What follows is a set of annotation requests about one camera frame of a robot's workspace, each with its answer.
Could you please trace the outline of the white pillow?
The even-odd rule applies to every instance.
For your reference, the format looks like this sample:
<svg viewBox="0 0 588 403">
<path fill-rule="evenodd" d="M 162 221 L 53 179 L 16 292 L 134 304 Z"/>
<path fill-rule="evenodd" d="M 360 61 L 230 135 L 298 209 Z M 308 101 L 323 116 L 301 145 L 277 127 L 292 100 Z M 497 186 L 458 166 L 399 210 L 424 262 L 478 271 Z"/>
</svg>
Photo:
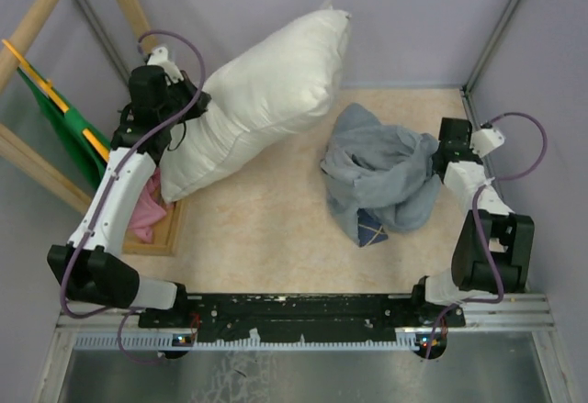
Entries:
<svg viewBox="0 0 588 403">
<path fill-rule="evenodd" d="M 344 75 L 351 14 L 310 12 L 224 64 L 203 85 L 199 118 L 172 130 L 159 164 L 165 202 L 239 171 L 266 147 L 313 128 L 330 111 Z"/>
</svg>

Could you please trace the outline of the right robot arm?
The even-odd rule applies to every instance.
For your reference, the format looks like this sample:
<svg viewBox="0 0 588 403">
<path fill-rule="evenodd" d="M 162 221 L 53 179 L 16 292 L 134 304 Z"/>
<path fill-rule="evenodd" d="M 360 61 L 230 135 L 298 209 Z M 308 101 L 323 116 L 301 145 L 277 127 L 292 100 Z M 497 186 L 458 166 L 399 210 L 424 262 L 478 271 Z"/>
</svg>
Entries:
<svg viewBox="0 0 588 403">
<path fill-rule="evenodd" d="M 482 159 L 505 143 L 487 122 L 476 130 L 466 119 L 443 118 L 433 169 L 465 213 L 451 264 L 413 288 L 412 318 L 432 325 L 443 307 L 470 301 L 496 303 L 524 291 L 535 234 L 531 217 L 515 213 L 493 187 Z"/>
</svg>

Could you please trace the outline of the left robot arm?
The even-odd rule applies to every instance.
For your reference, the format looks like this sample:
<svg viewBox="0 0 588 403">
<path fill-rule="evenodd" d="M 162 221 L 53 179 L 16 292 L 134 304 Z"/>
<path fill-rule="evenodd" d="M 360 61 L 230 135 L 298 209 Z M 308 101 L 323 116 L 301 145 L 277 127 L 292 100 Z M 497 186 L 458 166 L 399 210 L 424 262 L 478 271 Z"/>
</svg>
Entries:
<svg viewBox="0 0 588 403">
<path fill-rule="evenodd" d="M 96 313 L 158 309 L 161 319 L 178 327 L 191 315 L 184 287 L 141 275 L 120 256 L 132 213 L 169 148 L 172 128 L 203 115 L 210 98 L 185 72 L 174 81 L 158 65 L 134 69 L 129 91 L 130 103 L 121 111 L 107 169 L 90 208 L 66 244 L 51 246 L 47 261 L 61 284 L 65 315 L 90 316 L 73 312 L 71 301 L 93 304 Z"/>
</svg>

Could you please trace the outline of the light blue pillowcase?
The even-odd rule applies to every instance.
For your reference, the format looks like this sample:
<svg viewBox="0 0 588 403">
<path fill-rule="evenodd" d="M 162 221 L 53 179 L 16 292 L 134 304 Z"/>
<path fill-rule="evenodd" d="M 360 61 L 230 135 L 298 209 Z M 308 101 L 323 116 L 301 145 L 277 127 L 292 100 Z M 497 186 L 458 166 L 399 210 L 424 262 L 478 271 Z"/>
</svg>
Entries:
<svg viewBox="0 0 588 403">
<path fill-rule="evenodd" d="M 320 166 L 327 207 L 355 245 L 426 224 L 441 187 L 433 171 L 438 146 L 432 135 L 383 124 L 357 103 L 342 111 Z"/>
</svg>

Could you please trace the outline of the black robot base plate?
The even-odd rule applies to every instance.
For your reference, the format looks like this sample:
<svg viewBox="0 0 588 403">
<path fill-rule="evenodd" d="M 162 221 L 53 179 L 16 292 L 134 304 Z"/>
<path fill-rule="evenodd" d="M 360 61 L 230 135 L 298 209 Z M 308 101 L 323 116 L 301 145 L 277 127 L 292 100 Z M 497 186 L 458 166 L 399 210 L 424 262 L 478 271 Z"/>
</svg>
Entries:
<svg viewBox="0 0 588 403">
<path fill-rule="evenodd" d="M 139 317 L 148 330 L 187 328 L 201 342 L 244 341 L 256 330 L 262 342 L 395 341 L 401 328 L 429 329 L 444 308 L 411 294 L 270 295 L 189 294 L 169 310 Z"/>
</svg>

